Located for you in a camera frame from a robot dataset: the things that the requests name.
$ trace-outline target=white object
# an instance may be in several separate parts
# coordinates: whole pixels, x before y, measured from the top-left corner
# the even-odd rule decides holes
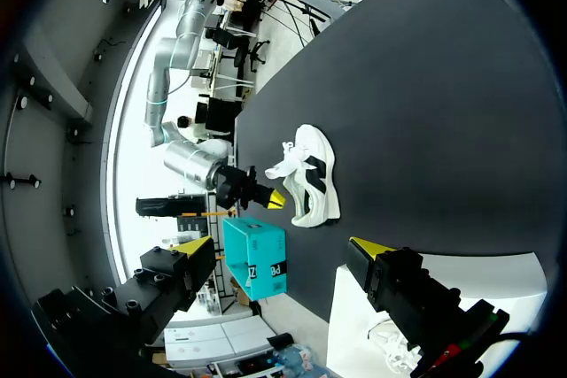
[[[249,355],[268,349],[267,338],[275,335],[260,316],[202,327],[166,328],[167,362],[177,369]]]
[[[368,333],[369,340],[382,352],[385,363],[395,374],[410,374],[421,358],[419,347],[408,351],[408,339],[396,327],[386,312],[381,312],[377,324]]]
[[[295,134],[295,145],[283,144],[283,161],[266,170],[266,177],[285,177],[283,185],[295,202],[291,223],[301,228],[338,219],[340,208],[332,181],[335,154],[318,128],[304,124]]]
[[[483,298],[495,310],[507,312],[510,320],[502,332],[529,330],[547,294],[545,275],[533,253],[494,257],[423,254],[423,268],[446,287],[461,290],[459,306],[463,310]],[[348,268],[338,267],[330,313],[327,367],[343,378],[400,377],[368,339],[379,314]],[[490,376],[516,345],[516,342],[503,342],[488,349],[480,358],[484,364],[481,377]]]
[[[208,139],[198,143],[197,146],[204,152],[219,158],[226,158],[232,151],[232,143],[223,139]]]
[[[268,339],[276,334],[260,316],[221,324],[236,355],[268,348]]]
[[[166,343],[166,359],[172,367],[206,365],[211,360],[234,356],[227,338],[195,343]]]
[[[220,324],[204,327],[166,328],[163,331],[164,341],[168,343],[195,343],[197,341],[219,340],[226,335]]]

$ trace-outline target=black stripe on shoe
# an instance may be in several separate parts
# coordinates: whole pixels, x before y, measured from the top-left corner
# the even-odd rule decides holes
[[[323,194],[327,192],[327,185],[323,181],[327,177],[327,165],[319,158],[310,156],[305,160],[306,163],[315,167],[305,171],[307,183],[316,189],[319,189]]]

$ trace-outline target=electrical wire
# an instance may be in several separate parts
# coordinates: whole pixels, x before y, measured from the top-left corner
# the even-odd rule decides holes
[[[298,35],[300,35],[299,41],[301,42],[301,46],[303,46],[305,48],[305,44],[303,43],[303,37],[301,37],[301,33],[299,31],[298,21],[295,20],[295,17],[291,13],[290,7],[287,4],[283,4],[283,6],[285,6],[285,9],[287,9],[287,12],[290,13],[291,19],[293,20],[293,25],[295,26],[295,29],[298,30]]]
[[[525,332],[508,332],[505,334],[500,334],[496,336],[491,342],[490,345],[499,343],[501,341],[508,341],[508,340],[516,340],[519,342],[526,341],[530,338],[530,335]]]
[[[299,38],[303,39],[303,37],[301,37],[301,35],[299,33],[296,33],[295,30],[287,25],[285,25],[282,21],[280,21],[278,18],[274,17],[273,15],[270,15],[267,12],[263,12],[264,15],[268,15],[271,19],[273,19],[274,21],[279,22],[281,25],[283,25],[284,27],[286,27],[288,30],[290,30],[292,33],[294,33],[295,35],[297,35]]]
[[[306,13],[307,15],[309,15],[312,18],[315,18],[321,22],[325,22],[326,19],[320,17],[319,15],[317,15],[316,13],[313,13],[311,11],[311,6],[309,6],[308,4],[304,4],[301,1],[298,0],[298,2],[301,2],[301,4],[303,4],[303,8],[301,8],[301,6],[297,6],[295,3],[293,2],[288,2],[287,0],[279,0],[280,2],[283,2],[285,4],[288,4],[289,6],[295,8],[295,9],[299,9],[301,12]]]
[[[98,48],[100,47],[100,45],[103,44],[103,43],[106,43],[108,46],[110,46],[111,48],[113,48],[113,47],[119,46],[119,45],[121,45],[121,44],[123,44],[123,43],[125,43],[125,42],[122,41],[122,40],[120,40],[119,42],[112,43],[112,42],[109,42],[109,41],[106,40],[106,39],[102,39],[102,40],[98,43],[97,49],[98,49]]]
[[[279,6],[275,5],[275,4],[272,4],[272,6],[273,6],[274,8],[276,8],[277,10],[283,12],[283,13],[289,13],[289,12],[288,12],[289,10],[286,11],[285,9],[282,9],[282,8],[280,8]],[[301,24],[303,24],[304,26],[310,27],[309,24],[307,24],[303,19],[299,19],[299,18],[297,18],[297,17],[296,17],[295,19],[296,19],[298,22],[300,22]]]
[[[180,88],[182,88],[183,86],[185,86],[187,84],[187,81],[189,81],[189,78],[191,77],[191,72],[189,72],[189,75],[187,76],[187,78],[185,79],[185,81],[183,83],[181,83],[179,86],[177,86],[175,89],[173,89],[171,92],[167,92],[167,95],[171,95],[172,93],[175,93],[177,90],[179,90]]]

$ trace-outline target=office chair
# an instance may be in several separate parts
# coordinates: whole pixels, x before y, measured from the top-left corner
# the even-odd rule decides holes
[[[230,31],[223,30],[222,28],[209,28],[205,32],[205,38],[213,39],[214,42],[219,43],[227,50],[236,49],[234,56],[222,55],[221,59],[233,59],[234,67],[239,68],[243,66],[246,61],[246,56],[250,55],[250,71],[256,73],[258,70],[254,69],[254,62],[266,64],[266,61],[260,58],[258,51],[264,44],[269,44],[269,40],[264,42],[256,42],[252,48],[250,47],[250,38],[245,35],[233,35]]]

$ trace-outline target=desk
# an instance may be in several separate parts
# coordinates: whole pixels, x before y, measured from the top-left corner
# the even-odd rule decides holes
[[[304,123],[328,136],[337,159],[337,224],[294,227],[281,180],[282,211],[243,214],[286,230],[291,297],[329,320],[350,236],[449,255],[535,251],[549,284],[566,134],[527,22],[502,0],[363,0],[247,103],[237,163],[256,166],[259,183],[274,184],[263,171]]]

